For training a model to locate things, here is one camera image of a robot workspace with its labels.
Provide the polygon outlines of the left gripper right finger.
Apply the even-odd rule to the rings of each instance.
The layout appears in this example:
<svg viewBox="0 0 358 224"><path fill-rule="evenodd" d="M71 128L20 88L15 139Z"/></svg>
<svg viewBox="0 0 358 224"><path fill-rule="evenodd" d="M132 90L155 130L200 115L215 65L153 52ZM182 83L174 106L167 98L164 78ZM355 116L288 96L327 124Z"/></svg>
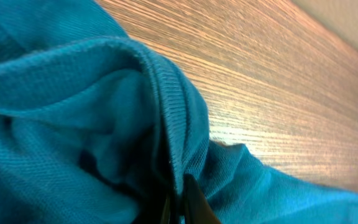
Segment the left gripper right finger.
<svg viewBox="0 0 358 224"><path fill-rule="evenodd" d="M186 224L221 224L191 174L184 175L183 212Z"/></svg>

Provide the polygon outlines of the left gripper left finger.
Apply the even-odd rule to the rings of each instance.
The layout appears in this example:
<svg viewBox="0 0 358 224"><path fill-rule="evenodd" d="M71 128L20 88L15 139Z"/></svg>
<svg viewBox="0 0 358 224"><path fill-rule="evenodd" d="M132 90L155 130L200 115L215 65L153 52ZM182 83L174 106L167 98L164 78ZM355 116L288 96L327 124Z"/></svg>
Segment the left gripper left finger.
<svg viewBox="0 0 358 224"><path fill-rule="evenodd" d="M162 212L159 224L170 224L170 195L167 194L163 200Z"/></svg>

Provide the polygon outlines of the dark blue polo shirt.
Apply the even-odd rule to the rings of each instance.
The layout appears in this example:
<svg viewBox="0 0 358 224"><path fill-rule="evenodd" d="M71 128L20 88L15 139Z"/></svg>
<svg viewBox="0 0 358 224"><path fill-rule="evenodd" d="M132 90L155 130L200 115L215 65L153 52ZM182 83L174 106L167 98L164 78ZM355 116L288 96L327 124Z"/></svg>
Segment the dark blue polo shirt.
<svg viewBox="0 0 358 224"><path fill-rule="evenodd" d="M209 138L204 99L94 1L0 1L0 223L358 223L358 194Z"/></svg>

